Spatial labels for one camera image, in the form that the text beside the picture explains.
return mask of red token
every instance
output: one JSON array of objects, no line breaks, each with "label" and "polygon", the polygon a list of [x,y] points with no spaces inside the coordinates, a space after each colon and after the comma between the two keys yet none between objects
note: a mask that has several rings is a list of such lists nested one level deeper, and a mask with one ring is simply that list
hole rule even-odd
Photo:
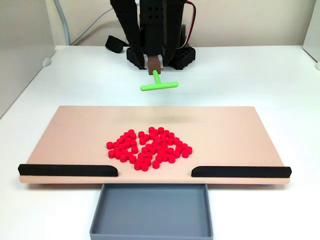
[{"label": "red token", "polygon": [[189,152],[188,152],[188,150],[183,150],[183,151],[182,151],[182,157],[183,157],[184,159],[186,159],[186,158],[189,157]]},{"label": "red token", "polygon": [[152,153],[153,155],[156,154],[156,148],[154,146],[150,147],[149,152]]},{"label": "red token", "polygon": [[173,155],[169,155],[168,157],[168,162],[171,164],[174,164],[176,162],[176,158]]},{"label": "red token", "polygon": [[145,135],[145,132],[144,132],[144,131],[140,131],[140,132],[138,133],[138,137],[139,137],[139,138],[142,138],[144,135]]},{"label": "red token", "polygon": [[163,162],[168,162],[168,157],[169,157],[168,154],[166,154],[166,153],[162,154],[162,161]]},{"label": "red token", "polygon": [[154,169],[158,169],[158,168],[160,167],[160,162],[158,162],[158,161],[153,161],[152,167],[153,167]]},{"label": "red token", "polygon": [[148,152],[148,148],[146,146],[144,146],[143,148],[141,148],[141,152],[146,154]]},{"label": "red token", "polygon": [[148,152],[145,154],[145,158],[146,158],[146,159],[152,159],[152,153],[148,151]]},{"label": "red token", "polygon": [[109,156],[109,158],[114,159],[114,158],[115,158],[115,151],[110,150],[110,151],[108,152],[108,156]]},{"label": "red token", "polygon": [[141,170],[142,171],[146,172],[146,171],[148,171],[148,168],[149,168],[149,165],[147,162],[141,163]]},{"label": "red token", "polygon": [[159,163],[162,163],[162,156],[161,155],[157,155],[155,157],[155,161],[154,162],[159,162]]},{"label": "red token", "polygon": [[186,149],[187,149],[187,147],[188,147],[188,144],[186,144],[186,143],[182,143],[182,144],[181,144],[181,147],[182,147],[182,150],[186,150]]},{"label": "red token", "polygon": [[168,130],[164,130],[163,133],[165,134],[166,137],[169,137],[169,131]]},{"label": "red token", "polygon": [[192,154],[192,147],[188,146],[186,150],[188,151],[189,154]]},{"label": "red token", "polygon": [[121,151],[122,149],[125,149],[125,145],[124,144],[119,144],[119,148],[120,148],[120,151]]},{"label": "red token", "polygon": [[129,141],[125,141],[125,142],[123,143],[123,145],[124,145],[124,148],[125,148],[125,149],[129,149],[129,148],[130,148],[130,142],[129,142]]},{"label": "red token", "polygon": [[133,154],[137,154],[138,153],[138,148],[136,146],[133,146],[131,148],[131,151],[132,151]]},{"label": "red token", "polygon": [[107,143],[106,143],[106,149],[113,149],[114,148],[114,143],[113,142],[111,142],[111,141],[108,141]]},{"label": "red token", "polygon": [[169,155],[174,154],[174,149],[172,147],[169,147],[166,151]]},{"label": "red token", "polygon": [[177,150],[175,150],[175,151],[173,151],[173,155],[174,155],[174,157],[175,157],[176,159],[178,159],[178,158],[180,157],[180,152],[177,151]]},{"label": "red token", "polygon": [[149,134],[152,133],[155,130],[153,126],[149,127]]},{"label": "red token", "polygon": [[127,155],[121,154],[120,155],[120,162],[125,163],[127,161]]},{"label": "red token", "polygon": [[172,146],[174,144],[174,139],[169,137],[166,142],[168,143],[169,146]]},{"label": "red token", "polygon": [[146,140],[144,137],[140,138],[140,145],[145,145],[146,144]]},{"label": "red token", "polygon": [[136,161],[134,163],[134,169],[139,171],[141,169],[141,162],[140,161]]},{"label": "red token", "polygon": [[130,141],[130,146],[131,147],[136,147],[137,146],[137,141],[136,140],[131,140]]},{"label": "red token", "polygon": [[136,140],[137,139],[137,135],[135,133],[131,133],[130,134],[130,138],[131,138],[131,140]]},{"label": "red token", "polygon": [[165,129],[164,129],[163,127],[159,127],[159,128],[158,128],[159,134],[163,134],[163,133],[164,133],[164,130],[165,130]]},{"label": "red token", "polygon": [[175,137],[175,138],[173,139],[173,144],[177,144],[178,141],[180,141],[180,139],[179,139],[178,137]]},{"label": "red token", "polygon": [[129,162],[131,164],[134,164],[136,161],[137,161],[137,157],[135,155],[131,155],[130,158],[129,158]]},{"label": "red token", "polygon": [[139,152],[138,159],[145,159],[145,154],[143,152]]}]

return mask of green t-shaped tool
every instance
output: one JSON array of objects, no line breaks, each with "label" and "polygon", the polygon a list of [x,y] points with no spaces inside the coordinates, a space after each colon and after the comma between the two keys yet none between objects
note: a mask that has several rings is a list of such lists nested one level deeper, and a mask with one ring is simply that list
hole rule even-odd
[{"label": "green t-shaped tool", "polygon": [[177,81],[161,83],[161,80],[160,80],[160,77],[159,77],[157,70],[153,70],[152,75],[154,77],[155,84],[142,85],[140,87],[141,91],[150,91],[150,90],[157,90],[157,89],[170,89],[170,88],[176,88],[179,86],[179,83]]}]

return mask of pile of red pieces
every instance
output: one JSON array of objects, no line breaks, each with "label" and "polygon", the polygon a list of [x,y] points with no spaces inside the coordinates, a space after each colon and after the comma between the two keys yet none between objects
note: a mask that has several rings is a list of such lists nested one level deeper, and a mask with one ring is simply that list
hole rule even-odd
[{"label": "pile of red pieces", "polygon": [[192,154],[192,147],[163,127],[155,129],[151,126],[149,134],[140,131],[138,138],[139,145],[143,146],[140,152],[137,146],[137,135],[133,129],[125,132],[116,142],[107,142],[109,158],[118,159],[122,163],[129,161],[134,165],[135,170],[146,172],[151,166],[158,169],[162,162],[173,164],[180,156],[186,159]]}]

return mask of gray plastic tray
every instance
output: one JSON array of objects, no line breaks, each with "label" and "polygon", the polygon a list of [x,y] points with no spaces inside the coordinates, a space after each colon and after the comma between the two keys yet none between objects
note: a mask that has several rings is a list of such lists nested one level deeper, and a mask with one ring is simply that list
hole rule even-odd
[{"label": "gray plastic tray", "polygon": [[91,240],[211,240],[206,184],[104,184]]}]

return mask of pink board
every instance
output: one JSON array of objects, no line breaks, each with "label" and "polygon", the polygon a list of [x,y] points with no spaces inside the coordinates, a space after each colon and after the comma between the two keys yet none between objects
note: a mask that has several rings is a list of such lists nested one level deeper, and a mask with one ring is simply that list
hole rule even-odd
[{"label": "pink board", "polygon": [[[108,158],[106,142],[129,129],[164,127],[193,148],[189,158],[137,171]],[[27,164],[111,165],[118,176],[21,175],[22,183],[287,184],[289,177],[192,177],[198,166],[283,167],[254,107],[60,106]]]}]

